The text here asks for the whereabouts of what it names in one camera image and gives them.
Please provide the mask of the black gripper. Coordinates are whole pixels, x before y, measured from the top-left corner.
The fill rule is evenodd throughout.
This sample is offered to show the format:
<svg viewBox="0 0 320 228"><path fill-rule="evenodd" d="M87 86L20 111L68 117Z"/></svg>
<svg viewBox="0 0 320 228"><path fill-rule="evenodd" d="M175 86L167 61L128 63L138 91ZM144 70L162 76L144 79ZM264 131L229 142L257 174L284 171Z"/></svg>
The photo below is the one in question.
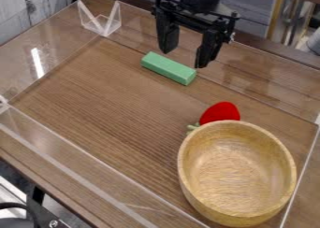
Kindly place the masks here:
<svg viewBox="0 0 320 228"><path fill-rule="evenodd" d="M202 35L197 50L195 68L203 68L215 59L222 42L234 39L237 11L226 7L219 0L155 0L152 15L156 20L159 49L173 51L179 43L179 26L185 26Z"/></svg>

